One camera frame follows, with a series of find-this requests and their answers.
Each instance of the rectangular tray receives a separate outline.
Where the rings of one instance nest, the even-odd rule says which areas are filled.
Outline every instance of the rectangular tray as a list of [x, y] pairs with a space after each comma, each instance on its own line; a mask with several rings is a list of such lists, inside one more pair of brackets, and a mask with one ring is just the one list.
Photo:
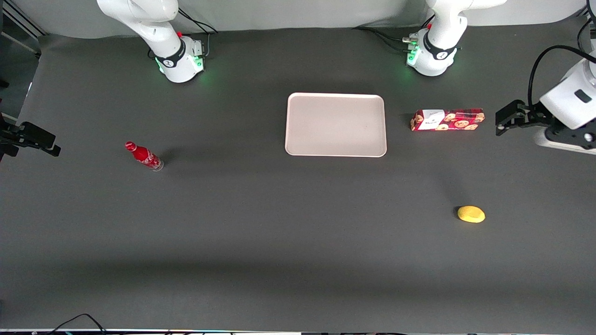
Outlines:
[[293, 156], [385, 155], [383, 99], [364, 94], [291, 94], [285, 150]]

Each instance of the bottle label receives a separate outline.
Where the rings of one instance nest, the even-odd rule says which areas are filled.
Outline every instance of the bottle label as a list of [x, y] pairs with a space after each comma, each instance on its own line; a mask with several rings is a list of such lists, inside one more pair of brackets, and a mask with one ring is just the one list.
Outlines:
[[157, 167], [159, 166], [159, 164], [161, 163], [161, 161], [159, 160], [159, 157], [155, 156], [152, 152], [148, 151], [148, 156], [145, 160], [138, 160], [139, 162], [141, 162], [141, 164], [145, 165], [146, 167], [150, 168], [150, 169], [157, 169]]

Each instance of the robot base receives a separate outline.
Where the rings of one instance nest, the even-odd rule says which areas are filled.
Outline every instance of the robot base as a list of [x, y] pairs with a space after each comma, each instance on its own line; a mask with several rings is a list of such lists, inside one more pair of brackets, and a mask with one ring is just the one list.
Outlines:
[[[410, 34], [409, 37], [416, 38], [418, 41], [422, 41], [424, 34], [426, 34], [428, 31], [428, 29], [421, 29], [417, 33]], [[445, 72], [447, 68], [453, 64], [453, 59], [456, 52], [457, 49], [445, 59], [436, 60], [434, 59], [433, 54], [426, 50], [424, 44], [420, 43], [418, 52], [416, 52], [416, 54], [413, 56], [414, 59], [408, 58], [406, 64], [415, 68], [416, 71], [423, 76], [436, 77], [442, 75], [443, 72]]]
[[546, 129], [541, 129], [537, 131], [536, 134], [534, 134], [534, 141], [541, 147], [569, 150], [576, 153], [596, 155], [596, 149], [586, 150], [578, 145], [549, 141], [545, 135], [545, 131]]
[[204, 70], [203, 43], [188, 36], [181, 37], [181, 41], [186, 45], [186, 51], [175, 67], [165, 67], [157, 62], [160, 71], [175, 83], [188, 82]]

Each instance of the white label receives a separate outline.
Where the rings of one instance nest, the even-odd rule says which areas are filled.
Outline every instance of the white label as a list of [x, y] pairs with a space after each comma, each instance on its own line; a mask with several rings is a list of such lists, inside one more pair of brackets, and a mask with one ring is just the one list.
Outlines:
[[422, 111], [424, 120], [418, 127], [420, 131], [427, 131], [436, 129], [441, 121], [445, 118], [445, 111], [442, 109], [425, 109]]

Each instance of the white backdrop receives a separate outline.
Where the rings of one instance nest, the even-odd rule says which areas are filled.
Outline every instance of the white backdrop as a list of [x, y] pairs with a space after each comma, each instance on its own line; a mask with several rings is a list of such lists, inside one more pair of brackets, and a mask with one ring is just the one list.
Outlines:
[[[96, 0], [13, 0], [49, 33], [77, 38], [134, 35], [105, 16]], [[387, 26], [412, 26], [426, 17], [424, 0], [179, 0], [195, 19], [218, 30], [300, 27], [354, 27], [381, 21]], [[585, 0], [508, 0], [502, 6], [467, 11], [473, 26], [550, 23], [581, 9]], [[185, 18], [172, 23], [196, 32]]]

